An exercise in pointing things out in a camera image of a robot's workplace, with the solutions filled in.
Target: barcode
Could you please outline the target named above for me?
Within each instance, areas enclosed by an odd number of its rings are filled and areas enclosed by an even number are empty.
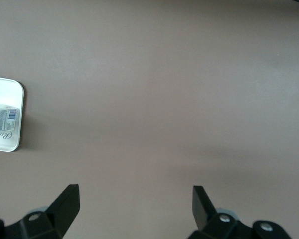
[[[15,120],[16,118],[16,109],[10,110],[9,120]]]

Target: rounded rectangular tray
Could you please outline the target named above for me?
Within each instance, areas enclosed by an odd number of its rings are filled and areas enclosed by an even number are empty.
[[[0,78],[0,104],[18,108],[15,130],[0,134],[0,151],[12,152],[20,143],[24,90],[15,80]]]

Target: silver screw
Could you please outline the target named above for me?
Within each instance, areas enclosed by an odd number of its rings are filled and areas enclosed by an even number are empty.
[[[29,221],[34,221],[40,217],[41,213],[33,214],[29,217]]]
[[[222,222],[225,222],[225,223],[228,223],[230,222],[230,218],[229,216],[225,215],[225,214],[222,214],[219,216],[219,219],[222,221]]]
[[[273,227],[268,223],[260,223],[260,227],[268,232],[271,232],[273,230]]]

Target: gray floor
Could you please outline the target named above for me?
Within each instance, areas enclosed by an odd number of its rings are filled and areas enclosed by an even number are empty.
[[[184,239],[203,185],[299,239],[299,3],[0,0],[0,77],[26,89],[7,224],[78,183],[66,239]]]

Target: white tray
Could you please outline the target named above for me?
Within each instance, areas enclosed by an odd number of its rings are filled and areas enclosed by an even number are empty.
[[[0,151],[12,152],[20,143],[21,119],[23,108],[23,87],[14,80],[0,78],[0,104],[18,108],[15,129],[9,133],[0,134]]]

